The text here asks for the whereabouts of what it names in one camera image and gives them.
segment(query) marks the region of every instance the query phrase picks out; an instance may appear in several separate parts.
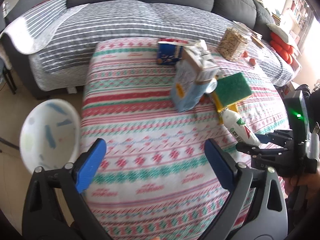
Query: white pillow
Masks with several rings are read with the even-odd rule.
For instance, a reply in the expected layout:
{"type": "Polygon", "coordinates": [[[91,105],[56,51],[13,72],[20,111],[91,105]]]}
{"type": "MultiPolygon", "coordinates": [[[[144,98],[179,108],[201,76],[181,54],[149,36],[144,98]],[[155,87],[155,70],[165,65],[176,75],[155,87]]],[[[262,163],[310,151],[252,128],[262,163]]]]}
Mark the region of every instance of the white pillow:
{"type": "Polygon", "coordinates": [[[267,26],[269,29],[277,34],[281,40],[284,41],[284,43],[291,45],[294,47],[297,51],[299,51],[298,46],[292,36],[288,33],[286,33],[283,29],[281,29],[278,25],[272,24],[272,23],[267,23],[267,26]]]}

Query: gray striped blanket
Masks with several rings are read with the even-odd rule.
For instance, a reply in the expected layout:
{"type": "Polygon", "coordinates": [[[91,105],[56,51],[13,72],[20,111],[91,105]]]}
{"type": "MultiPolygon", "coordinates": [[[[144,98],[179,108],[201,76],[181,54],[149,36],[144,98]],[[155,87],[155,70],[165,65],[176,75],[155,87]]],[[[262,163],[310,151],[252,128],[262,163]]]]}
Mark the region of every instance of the gray striped blanket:
{"type": "MultiPolygon", "coordinates": [[[[4,32],[21,53],[29,55],[42,90],[85,84],[95,46],[122,37],[204,39],[217,45],[232,22],[216,14],[172,4],[116,0],[66,8],[66,0],[49,0],[16,19],[4,32]]],[[[265,43],[260,67],[278,86],[293,70],[265,43]]],[[[257,55],[258,48],[248,48],[257,55]]]]}

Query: human hand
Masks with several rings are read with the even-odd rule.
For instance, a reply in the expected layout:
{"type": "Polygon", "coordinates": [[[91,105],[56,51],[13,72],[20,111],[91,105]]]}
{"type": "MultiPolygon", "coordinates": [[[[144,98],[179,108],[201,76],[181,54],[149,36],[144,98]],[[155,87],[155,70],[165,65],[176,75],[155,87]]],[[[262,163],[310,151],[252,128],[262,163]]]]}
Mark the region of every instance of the human hand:
{"type": "Polygon", "coordinates": [[[320,168],[318,167],[317,173],[314,174],[303,174],[300,176],[298,181],[298,176],[293,176],[292,178],[283,178],[284,180],[284,191],[289,195],[295,186],[307,185],[308,191],[306,194],[306,199],[312,199],[317,192],[320,190],[320,168]]]}

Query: milk carton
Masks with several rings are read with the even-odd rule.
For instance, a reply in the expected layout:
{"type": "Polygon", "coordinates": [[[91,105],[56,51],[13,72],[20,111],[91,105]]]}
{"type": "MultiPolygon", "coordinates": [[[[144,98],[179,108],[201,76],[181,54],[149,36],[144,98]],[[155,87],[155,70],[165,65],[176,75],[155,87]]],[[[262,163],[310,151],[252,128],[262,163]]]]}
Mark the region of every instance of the milk carton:
{"type": "Polygon", "coordinates": [[[211,93],[217,87],[215,75],[219,68],[203,40],[183,47],[171,89],[178,112],[192,109],[204,93],[211,93]]]}

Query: floor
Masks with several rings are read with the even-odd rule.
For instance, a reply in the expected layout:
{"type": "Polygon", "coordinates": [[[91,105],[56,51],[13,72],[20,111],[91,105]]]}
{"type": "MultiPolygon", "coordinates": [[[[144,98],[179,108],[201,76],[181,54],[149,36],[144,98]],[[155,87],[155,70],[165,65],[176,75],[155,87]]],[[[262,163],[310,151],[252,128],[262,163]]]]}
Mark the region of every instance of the floor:
{"type": "MultiPolygon", "coordinates": [[[[0,137],[19,145],[20,130],[25,118],[43,101],[36,100],[21,83],[15,72],[12,73],[17,85],[15,95],[9,87],[0,84],[0,137]]],[[[82,92],[77,94],[61,94],[52,98],[61,98],[70,102],[81,113],[82,92]]],[[[21,232],[22,210],[31,174],[25,168],[19,151],[0,143],[0,208],[12,225],[21,232]]],[[[66,208],[61,191],[57,196],[66,216],[67,222],[72,217],[66,208]]]]}

